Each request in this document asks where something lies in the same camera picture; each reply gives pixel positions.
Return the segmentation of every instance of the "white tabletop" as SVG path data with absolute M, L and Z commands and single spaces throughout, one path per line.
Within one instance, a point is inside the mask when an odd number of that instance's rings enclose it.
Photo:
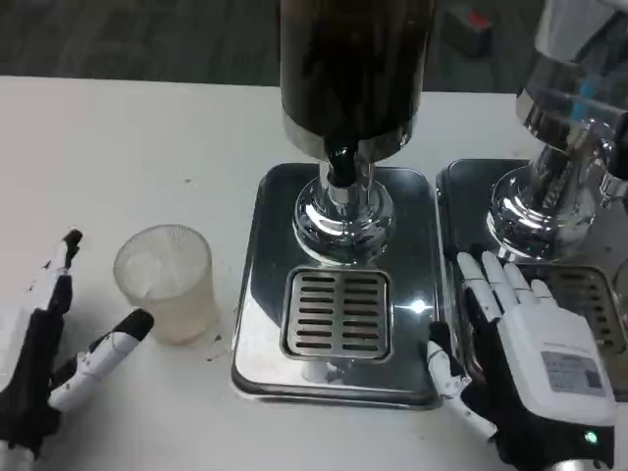
M 507 469 L 446 410 L 263 404 L 230 385 L 229 348 L 257 184 L 309 159 L 284 136 L 276 88 L 0 78 L 0 299 L 7 305 L 69 227 L 85 233 L 64 349 L 128 310 L 112 264 L 148 226 L 180 223 L 209 241 L 223 340 L 149 339 L 66 417 L 42 468 L 64 471 Z M 385 165 L 432 182 L 459 158 L 526 158 L 538 143 L 512 95 L 425 93 L 411 142 Z M 219 355 L 214 361 L 207 358 Z M 628 468 L 622 410 L 615 469 Z

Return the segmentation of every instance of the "plastic cup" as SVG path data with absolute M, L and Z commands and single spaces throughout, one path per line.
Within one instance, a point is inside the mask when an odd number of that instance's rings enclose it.
M 160 342 L 186 343 L 218 327 L 211 250 L 193 229 L 164 225 L 134 235 L 118 251 L 114 277 L 131 305 L 153 315 Z

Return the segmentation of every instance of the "dark liquid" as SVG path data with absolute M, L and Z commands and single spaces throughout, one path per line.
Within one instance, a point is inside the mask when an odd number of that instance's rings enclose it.
M 397 129 L 418 107 L 432 0 L 281 0 L 282 100 L 328 139 Z

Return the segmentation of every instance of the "gray carpet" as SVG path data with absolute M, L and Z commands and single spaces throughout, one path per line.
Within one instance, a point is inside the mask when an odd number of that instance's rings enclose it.
M 441 40 L 425 88 L 516 91 L 543 0 L 467 0 L 496 28 L 470 59 Z M 277 85 L 275 0 L 0 0 L 0 74 Z

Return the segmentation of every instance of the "metal drip tray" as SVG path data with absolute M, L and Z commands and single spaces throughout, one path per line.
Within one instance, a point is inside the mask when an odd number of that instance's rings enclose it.
M 291 215 L 318 165 L 284 164 L 260 184 L 246 254 L 232 379 L 259 400 L 427 408 L 425 364 L 440 306 L 434 194 L 423 176 L 378 168 L 395 229 L 386 250 L 352 265 L 303 250 Z
M 294 273 L 284 338 L 306 357 L 382 359 L 390 352 L 389 284 L 378 272 Z
M 590 267 L 519 265 L 527 280 L 546 282 L 559 306 L 587 319 L 602 356 L 626 350 L 615 303 L 604 274 Z
M 527 164 L 513 160 L 460 160 L 442 171 L 437 179 L 441 230 L 445 252 L 445 277 L 457 351 L 476 378 L 482 371 L 473 352 L 472 330 L 465 306 L 455 254 L 466 251 L 478 256 L 483 250 L 499 250 L 487 226 L 494 184 L 505 173 Z M 592 172 L 592 194 L 597 197 Z M 591 326 L 615 398 L 628 400 L 628 349 L 624 322 L 609 280 L 628 258 L 628 218 L 622 205 L 598 207 L 590 233 L 575 256 L 557 262 L 535 262 L 510 254 L 528 280 L 544 280 L 561 307 L 584 316 Z

